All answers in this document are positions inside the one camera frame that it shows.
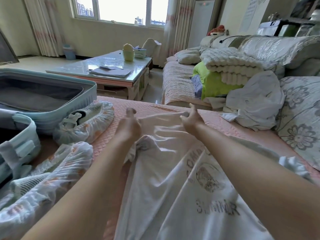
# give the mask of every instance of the window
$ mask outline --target window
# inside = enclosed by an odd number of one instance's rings
[[[73,0],[75,17],[164,28],[168,0]]]

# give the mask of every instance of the curtain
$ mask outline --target curtain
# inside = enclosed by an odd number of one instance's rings
[[[161,46],[161,63],[187,48],[196,0],[169,0]]]
[[[24,0],[43,56],[63,55],[64,37],[61,32],[54,0]]]

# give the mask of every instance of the floor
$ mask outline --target floor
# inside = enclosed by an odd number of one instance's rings
[[[14,68],[36,72],[46,72],[51,68],[65,66],[79,60],[67,60],[58,57],[33,56],[19,59],[18,63],[0,65],[1,68]],[[149,74],[149,85],[142,97],[142,101],[161,104],[162,97],[162,69],[152,69]]]

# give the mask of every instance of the sky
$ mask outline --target sky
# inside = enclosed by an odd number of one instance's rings
[[[92,0],[77,0],[92,9]],[[136,17],[146,20],[147,0],[98,0],[100,19],[134,24]],[[152,0],[151,20],[166,21],[168,0]]]

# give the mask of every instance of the person's left hand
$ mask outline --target person's left hand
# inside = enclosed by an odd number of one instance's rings
[[[127,108],[126,117],[119,121],[115,135],[120,136],[124,140],[137,141],[141,136],[141,125],[138,119],[134,116],[136,110]]]

